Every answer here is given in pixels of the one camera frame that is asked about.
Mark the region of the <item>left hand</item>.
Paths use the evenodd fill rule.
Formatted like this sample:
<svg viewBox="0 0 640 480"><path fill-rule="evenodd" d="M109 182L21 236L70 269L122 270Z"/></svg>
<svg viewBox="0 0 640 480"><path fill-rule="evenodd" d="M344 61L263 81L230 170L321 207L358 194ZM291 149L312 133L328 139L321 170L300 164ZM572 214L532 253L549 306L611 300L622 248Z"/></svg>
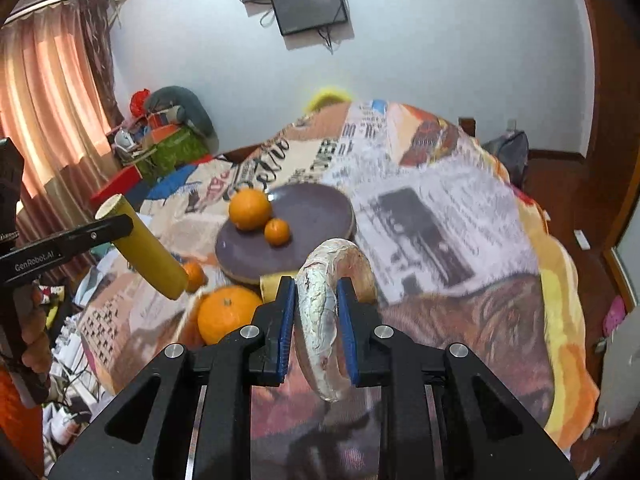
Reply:
<svg viewBox="0 0 640 480"><path fill-rule="evenodd" d="M36 374L48 374L52 354L46 333L47 315L40 307L41 297L41 290L36 283L21 287L14 294L22 341L26 344L22 362Z"/></svg>

